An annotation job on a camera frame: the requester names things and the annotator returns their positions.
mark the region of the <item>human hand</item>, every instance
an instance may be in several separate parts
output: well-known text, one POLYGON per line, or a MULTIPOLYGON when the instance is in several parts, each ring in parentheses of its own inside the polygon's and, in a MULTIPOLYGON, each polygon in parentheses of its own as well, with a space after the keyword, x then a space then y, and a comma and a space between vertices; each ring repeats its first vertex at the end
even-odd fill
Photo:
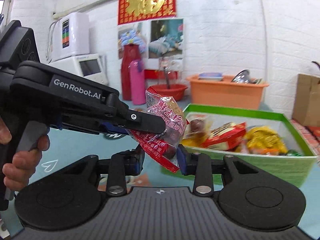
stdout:
MULTIPOLYGON (((0 117, 0 144, 7 144, 12 136, 4 121, 0 117)), ((42 158, 42 151, 49 149, 50 141, 47 135, 41 136, 38 140, 38 148, 31 151, 17 152, 12 163, 3 165, 2 172, 4 184, 11 190, 19 191, 29 183, 30 177, 35 173, 36 166, 42 158)))

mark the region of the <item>snack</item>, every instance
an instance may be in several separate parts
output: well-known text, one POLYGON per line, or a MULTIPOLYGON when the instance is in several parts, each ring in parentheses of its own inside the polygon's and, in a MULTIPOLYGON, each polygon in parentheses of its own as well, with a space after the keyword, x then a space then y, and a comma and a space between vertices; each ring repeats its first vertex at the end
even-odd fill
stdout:
POLYGON ((161 135, 134 130, 129 130, 129 134, 151 158, 169 171, 176 172, 179 170, 176 149, 186 129, 183 111, 173 97, 163 97, 151 87, 146 91, 146 99, 148 108, 143 112, 162 117, 166 129, 161 135))
POLYGON ((296 150, 289 150, 285 155, 286 156, 295 156, 295 157, 304 156, 302 153, 299 153, 296 150))
POLYGON ((211 131, 210 136, 201 144, 203 148, 227 151, 238 146, 245 135, 246 123, 226 123, 211 131))
POLYGON ((278 133, 267 126, 250 129, 244 138, 253 154, 282 155, 288 152, 278 133))
POLYGON ((210 134, 213 118, 209 114, 189 113, 187 120, 189 124, 186 127, 182 144, 200 147, 210 134))

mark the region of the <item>cardboard box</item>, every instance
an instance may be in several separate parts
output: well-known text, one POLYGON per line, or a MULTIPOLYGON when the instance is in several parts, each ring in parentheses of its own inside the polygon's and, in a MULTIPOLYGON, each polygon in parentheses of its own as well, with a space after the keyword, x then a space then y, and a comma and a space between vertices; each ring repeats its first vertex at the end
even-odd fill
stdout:
POLYGON ((320 127, 320 78, 298 75, 292 118, 303 126, 320 127))

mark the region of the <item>screw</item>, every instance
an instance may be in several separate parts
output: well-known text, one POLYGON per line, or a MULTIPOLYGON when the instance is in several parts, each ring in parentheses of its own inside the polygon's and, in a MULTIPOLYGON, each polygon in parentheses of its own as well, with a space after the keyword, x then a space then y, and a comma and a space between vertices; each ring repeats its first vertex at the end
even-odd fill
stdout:
POLYGON ((196 192, 200 194, 206 194, 211 192, 211 188, 209 186, 198 186, 196 187, 196 192))
POLYGON ((111 186, 108 190, 112 194, 120 194, 124 191, 123 187, 121 186, 111 186))

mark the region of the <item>white machine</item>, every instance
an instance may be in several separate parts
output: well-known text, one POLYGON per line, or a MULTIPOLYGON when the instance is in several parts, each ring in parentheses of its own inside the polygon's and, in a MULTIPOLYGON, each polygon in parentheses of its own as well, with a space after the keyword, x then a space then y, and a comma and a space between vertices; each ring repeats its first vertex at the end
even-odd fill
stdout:
POLYGON ((52 61, 89 53, 89 17, 86 13, 71 13, 53 24, 52 61))
POLYGON ((108 85, 108 79, 103 70, 103 63, 99 54, 87 54, 63 58, 49 63, 49 66, 87 78, 103 85, 108 85))

